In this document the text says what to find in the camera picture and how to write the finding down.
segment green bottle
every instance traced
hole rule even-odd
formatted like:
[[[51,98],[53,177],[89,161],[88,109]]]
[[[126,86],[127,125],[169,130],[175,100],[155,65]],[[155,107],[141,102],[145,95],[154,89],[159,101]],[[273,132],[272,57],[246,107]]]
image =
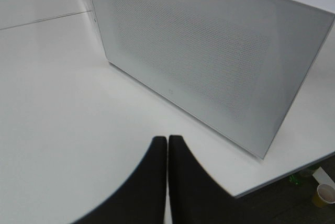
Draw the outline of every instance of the green bottle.
[[[320,164],[311,165],[300,172],[290,175],[289,181],[297,186],[302,186],[307,178],[311,177],[313,173],[320,167]]]

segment white table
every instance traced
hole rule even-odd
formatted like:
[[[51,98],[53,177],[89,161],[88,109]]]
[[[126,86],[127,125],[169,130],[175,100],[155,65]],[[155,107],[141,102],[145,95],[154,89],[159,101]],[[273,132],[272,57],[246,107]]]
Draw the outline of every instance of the white table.
[[[92,13],[0,31],[0,223],[69,223],[181,134],[241,196],[335,151],[335,30],[264,160],[108,64]]]

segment dark floor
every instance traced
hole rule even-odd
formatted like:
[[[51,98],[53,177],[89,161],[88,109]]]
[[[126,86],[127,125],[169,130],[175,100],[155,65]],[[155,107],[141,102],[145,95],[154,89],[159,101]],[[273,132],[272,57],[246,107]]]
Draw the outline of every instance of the dark floor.
[[[335,156],[320,166],[335,180]],[[335,204],[317,208],[311,202],[317,181],[311,177],[296,186],[286,177],[240,200],[271,219],[269,224],[335,224]]]

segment cup rim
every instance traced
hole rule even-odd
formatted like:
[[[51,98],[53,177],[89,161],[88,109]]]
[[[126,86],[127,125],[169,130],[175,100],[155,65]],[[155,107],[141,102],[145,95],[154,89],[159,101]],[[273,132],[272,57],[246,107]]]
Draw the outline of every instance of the cup rim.
[[[330,189],[331,191],[333,191],[333,194],[334,194],[334,195],[335,195],[335,188],[333,188],[332,186],[327,185],[327,184],[320,184],[320,185],[318,185],[318,187],[317,187],[317,189],[316,189],[316,192],[317,192],[319,198],[320,198],[324,203],[327,203],[327,204],[329,204],[329,205],[334,204],[334,203],[335,203],[335,200],[334,200],[334,201],[326,201],[325,199],[323,199],[323,198],[320,196],[320,194],[319,194],[319,188],[320,188],[321,186],[323,186],[323,187],[327,187],[328,189]]]

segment paper cup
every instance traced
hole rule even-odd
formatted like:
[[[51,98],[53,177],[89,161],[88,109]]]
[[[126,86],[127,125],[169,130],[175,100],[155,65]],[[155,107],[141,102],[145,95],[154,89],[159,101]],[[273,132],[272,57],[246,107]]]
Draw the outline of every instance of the paper cup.
[[[319,185],[312,198],[312,202],[317,207],[324,207],[326,205],[334,204],[335,189],[326,184]]]

